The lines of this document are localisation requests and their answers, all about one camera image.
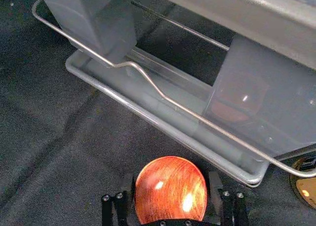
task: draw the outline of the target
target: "black fabric surface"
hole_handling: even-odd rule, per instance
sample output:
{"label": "black fabric surface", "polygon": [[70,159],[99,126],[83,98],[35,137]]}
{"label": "black fabric surface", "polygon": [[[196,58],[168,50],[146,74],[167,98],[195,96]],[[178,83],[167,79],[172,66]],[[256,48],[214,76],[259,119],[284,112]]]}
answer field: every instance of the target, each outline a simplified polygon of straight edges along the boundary
{"label": "black fabric surface", "polygon": [[[1,226],[100,225],[100,197],[160,156],[215,170],[68,73],[65,61],[75,49],[32,17],[34,1],[0,0]],[[316,211],[296,199],[283,171],[270,168],[254,190],[220,174],[229,190],[247,196],[251,225],[316,224]],[[128,220],[138,223],[133,210]],[[218,220],[210,202],[205,220]]]}

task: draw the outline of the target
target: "wooden bowl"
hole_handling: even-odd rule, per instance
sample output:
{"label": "wooden bowl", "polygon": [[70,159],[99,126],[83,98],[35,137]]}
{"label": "wooden bowl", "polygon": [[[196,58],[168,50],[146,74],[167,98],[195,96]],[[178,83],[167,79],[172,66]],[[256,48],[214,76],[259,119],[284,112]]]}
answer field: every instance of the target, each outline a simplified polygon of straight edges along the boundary
{"label": "wooden bowl", "polygon": [[201,221],[206,205],[205,179],[184,158],[155,159],[143,168],[136,180],[135,208],[141,224],[162,219]]}

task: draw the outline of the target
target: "metal rod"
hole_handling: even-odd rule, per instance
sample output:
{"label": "metal rod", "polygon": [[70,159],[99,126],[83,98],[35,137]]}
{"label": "metal rod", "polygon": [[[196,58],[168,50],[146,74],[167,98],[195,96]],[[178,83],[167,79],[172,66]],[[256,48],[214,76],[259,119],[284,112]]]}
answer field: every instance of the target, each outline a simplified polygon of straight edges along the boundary
{"label": "metal rod", "polygon": [[166,94],[164,94],[159,88],[158,86],[153,82],[153,80],[147,75],[147,73],[144,71],[144,69],[138,65],[135,62],[122,62],[122,63],[118,63],[118,64],[114,64],[112,62],[110,62],[108,59],[106,59],[105,57],[101,56],[100,54],[98,54],[97,52],[95,52],[94,50],[92,50],[90,47],[84,45],[83,43],[81,43],[80,41],[78,41],[77,39],[75,39],[74,37],[72,37],[71,35],[67,34],[66,32],[62,31],[60,28],[54,26],[53,24],[49,23],[47,20],[45,20],[44,18],[40,17],[37,12],[36,12],[36,8],[37,5],[41,2],[42,0],[37,0],[33,7],[32,7],[32,14],[34,15],[35,18],[37,18],[39,21],[43,22],[44,24],[46,24],[47,26],[49,26],[51,29],[55,30],[56,32],[60,33],[61,35],[63,35],[64,37],[66,37],[67,39],[69,39],[70,41],[74,42],[75,44],[77,44],[78,46],[82,47],[83,49],[85,49],[86,51],[88,51],[89,53],[91,53],[92,55],[94,55],[95,57],[99,58],[101,61],[107,63],[109,66],[113,67],[113,68],[122,68],[122,67],[133,67],[135,68],[144,78],[145,80],[148,81],[148,83],[156,90],[156,92],[165,100],[167,100],[168,102],[172,103],[174,106],[180,108],[181,110],[183,110],[184,112],[194,116],[196,119],[200,120],[201,122],[203,122],[204,124],[206,124],[207,126],[213,128],[214,130],[220,132],[221,134],[225,135],[226,137],[230,138],[231,140],[237,142],[238,144],[242,145],[243,147],[245,147],[246,149],[254,152],[255,154],[259,155],[260,157],[264,158],[265,160],[269,161],[270,163],[276,165],[277,167],[283,169],[284,171],[293,174],[295,176],[298,177],[302,177],[302,178],[312,178],[316,176],[316,169],[314,170],[310,170],[310,171],[306,171],[306,172],[302,172],[299,170],[296,170],[294,168],[291,168],[290,166],[276,160],[275,158],[267,155],[266,153],[260,151],[259,149],[255,148],[254,146],[252,146],[251,144],[248,144],[247,142],[243,141],[242,139],[238,138],[237,136],[233,135],[232,133],[224,130],[223,128],[219,127],[218,125],[214,124],[213,122],[205,119],[204,117],[200,116],[199,114],[197,114],[196,112],[192,111],[191,109],[186,108],[185,106],[179,104],[178,102],[176,102],[175,100],[171,99],[169,96],[167,96]]}
{"label": "metal rod", "polygon": [[209,38],[209,37],[207,37],[207,36],[205,36],[205,35],[203,35],[203,34],[197,32],[197,31],[195,31],[195,30],[193,30],[193,29],[190,29],[189,27],[187,27],[187,26],[185,26],[185,25],[182,25],[182,24],[180,24],[179,22],[177,22],[177,21],[175,21],[175,20],[169,19],[169,18],[165,17],[164,15],[161,15],[161,14],[155,12],[154,10],[152,10],[152,9],[150,9],[150,8],[148,8],[148,7],[144,6],[144,5],[142,5],[142,4],[140,4],[140,3],[137,2],[137,1],[132,0],[131,3],[132,3],[134,6],[136,6],[136,7],[138,7],[138,8],[141,8],[141,9],[143,9],[144,11],[147,11],[147,12],[149,12],[149,13],[151,13],[151,14],[153,14],[153,15],[155,15],[155,16],[157,16],[157,17],[159,17],[159,18],[161,18],[161,19],[163,19],[163,20],[165,20],[165,21],[168,21],[168,22],[170,22],[171,24],[173,24],[173,25],[175,25],[175,26],[177,26],[177,27],[179,27],[179,28],[181,28],[181,29],[183,29],[183,30],[189,32],[190,34],[193,34],[193,35],[195,35],[195,36],[197,36],[197,37],[199,37],[199,38],[201,38],[201,39],[203,39],[203,40],[205,40],[205,41],[207,41],[207,42],[209,42],[209,43],[211,43],[211,44],[213,44],[213,45],[215,45],[215,46],[217,46],[217,47],[219,47],[219,48],[221,48],[221,49],[223,49],[223,50],[225,50],[225,51],[228,51],[228,50],[229,50],[229,47],[228,47],[228,46],[223,45],[222,43],[220,43],[220,42],[218,42],[218,41],[216,41],[216,40],[214,40],[214,39],[212,39],[212,38]]}

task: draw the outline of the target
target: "wooden disc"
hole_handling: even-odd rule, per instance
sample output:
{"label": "wooden disc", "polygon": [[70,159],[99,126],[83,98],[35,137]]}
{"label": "wooden disc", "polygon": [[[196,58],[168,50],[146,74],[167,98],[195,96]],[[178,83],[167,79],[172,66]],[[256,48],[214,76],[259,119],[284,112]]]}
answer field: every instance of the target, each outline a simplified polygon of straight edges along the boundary
{"label": "wooden disc", "polygon": [[202,220],[206,183],[190,161],[166,156],[147,164],[136,181],[135,208],[141,224],[162,219]]}

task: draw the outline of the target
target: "metal wire handle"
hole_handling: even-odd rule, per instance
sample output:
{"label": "metal wire handle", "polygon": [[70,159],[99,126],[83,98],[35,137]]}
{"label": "metal wire handle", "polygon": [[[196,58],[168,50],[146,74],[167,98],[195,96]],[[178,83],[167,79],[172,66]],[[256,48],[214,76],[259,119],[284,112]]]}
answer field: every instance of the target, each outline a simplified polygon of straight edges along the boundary
{"label": "metal wire handle", "polygon": [[81,43],[80,41],[76,40],[74,37],[72,37],[71,35],[67,34],[66,32],[62,31],[60,28],[54,26],[53,24],[49,23],[47,20],[43,19],[42,17],[40,17],[36,10],[37,10],[37,6],[39,3],[41,3],[43,0],[37,0],[33,7],[32,7],[32,14],[34,15],[35,18],[37,18],[39,21],[43,22],[44,24],[46,24],[47,26],[49,26],[51,29],[55,30],[56,32],[60,33],[61,35],[63,35],[64,37],[66,37],[67,39],[71,40],[72,42],[74,42],[75,44],[77,44],[78,46],[82,47],[83,49],[85,49],[86,51],[88,51],[89,53],[91,53],[92,55],[96,56],[97,58],[99,58],[101,61],[105,62],[106,64],[108,64],[109,66],[113,67],[113,68],[122,68],[122,67],[133,67],[135,68],[147,81],[148,83],[157,91],[157,93],[165,100],[167,100],[168,102],[172,103],[174,106],[180,108],[181,110],[183,110],[184,112],[194,116],[196,119],[200,120],[201,122],[203,122],[204,124],[206,124],[207,126],[213,128],[214,130],[222,133],[223,135],[225,135],[226,137],[234,140],[235,142],[237,142],[238,144],[244,146],[246,149],[256,153],[257,155],[259,155],[260,157],[264,158],[265,160],[269,161],[270,163],[274,164],[275,166],[283,169],[284,171],[293,174],[295,176],[298,177],[302,177],[302,178],[312,178],[316,176],[316,169],[314,170],[310,170],[310,171],[299,171],[296,170],[294,168],[291,168],[290,166],[276,160],[275,158],[263,153],[262,151],[258,150],[257,148],[255,148],[254,146],[248,144],[247,142],[241,140],[240,138],[236,137],[235,135],[233,135],[232,133],[224,130],[223,128],[217,126],[216,124],[214,124],[213,122],[205,119],[204,117],[200,116],[199,114],[197,114],[196,112],[192,111],[191,109],[186,108],[185,106],[179,104],[177,101],[171,99],[169,96],[167,96],[166,94],[164,94],[159,88],[158,86],[153,82],[153,80],[148,76],[148,74],[144,71],[144,69],[138,65],[135,62],[122,62],[122,63],[112,63],[111,61],[109,61],[108,59],[106,59],[105,57],[101,56],[100,54],[98,54],[97,52],[95,52],[94,50],[92,50],[91,48],[89,48],[88,46],[84,45],[83,43]]}

